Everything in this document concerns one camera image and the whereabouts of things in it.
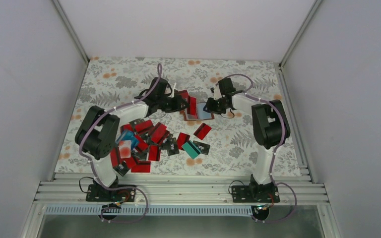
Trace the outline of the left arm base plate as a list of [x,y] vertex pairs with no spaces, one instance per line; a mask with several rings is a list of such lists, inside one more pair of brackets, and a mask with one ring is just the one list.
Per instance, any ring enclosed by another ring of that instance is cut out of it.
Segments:
[[106,190],[99,184],[88,186],[85,200],[87,202],[134,202],[136,195],[135,185],[118,185],[120,190]]

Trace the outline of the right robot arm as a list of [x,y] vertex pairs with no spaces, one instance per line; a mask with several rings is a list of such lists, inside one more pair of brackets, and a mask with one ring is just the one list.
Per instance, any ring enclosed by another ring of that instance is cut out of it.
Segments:
[[224,78],[211,88],[204,110],[224,114],[227,109],[243,111],[252,117],[253,135],[259,145],[255,170],[251,174],[249,196],[261,202],[268,195],[267,185],[275,184],[272,169],[278,148],[289,138],[291,130],[280,100],[267,101],[243,90],[236,90],[231,78]]

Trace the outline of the brown leather card holder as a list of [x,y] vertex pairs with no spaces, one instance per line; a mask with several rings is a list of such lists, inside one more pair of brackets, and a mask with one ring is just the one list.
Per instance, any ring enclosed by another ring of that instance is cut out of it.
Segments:
[[206,102],[198,103],[196,105],[197,116],[188,115],[187,111],[184,111],[184,121],[197,121],[197,120],[212,120],[214,119],[214,114],[206,112],[204,107],[206,106]]

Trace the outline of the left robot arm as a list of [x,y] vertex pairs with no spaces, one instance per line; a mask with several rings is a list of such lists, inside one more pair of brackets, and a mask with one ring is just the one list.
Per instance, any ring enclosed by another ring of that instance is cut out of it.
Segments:
[[148,89],[128,103],[105,110],[99,106],[88,109],[76,135],[80,156],[90,164],[94,180],[100,185],[98,193],[111,201],[118,195],[117,179],[107,156],[115,147],[119,126],[136,119],[146,118],[161,110],[173,113],[189,107],[187,99],[170,87],[167,80],[155,77]]

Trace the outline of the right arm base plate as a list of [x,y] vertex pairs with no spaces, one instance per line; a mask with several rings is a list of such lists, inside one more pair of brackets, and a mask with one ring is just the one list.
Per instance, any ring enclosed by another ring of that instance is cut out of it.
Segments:
[[248,185],[233,185],[230,188],[234,203],[278,203],[280,196],[276,186],[264,187],[261,190],[251,190]]

